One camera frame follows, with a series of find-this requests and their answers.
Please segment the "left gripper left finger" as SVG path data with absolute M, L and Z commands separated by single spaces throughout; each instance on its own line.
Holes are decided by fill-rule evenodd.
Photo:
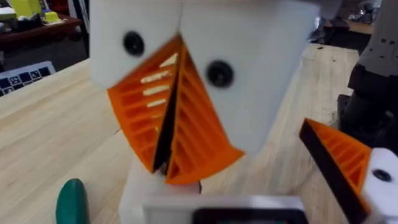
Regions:
M 149 172 L 138 158 L 132 160 L 123 194 L 119 202 L 119 222 L 144 223 L 143 204 L 153 195 L 182 195 L 201 193 L 201 183 L 170 185 L 161 171 Z

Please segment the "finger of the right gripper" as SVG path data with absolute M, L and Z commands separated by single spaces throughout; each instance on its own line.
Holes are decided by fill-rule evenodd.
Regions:
M 167 183 L 198 182 L 262 148 L 320 9 L 317 1 L 184 4 Z
M 143 166 L 155 172 L 178 73 L 180 1 L 90 1 L 90 76 L 106 89 Z

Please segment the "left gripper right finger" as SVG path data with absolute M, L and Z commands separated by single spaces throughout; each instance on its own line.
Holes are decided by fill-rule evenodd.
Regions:
M 397 223 L 397 154 L 306 118 L 299 138 L 348 223 Z

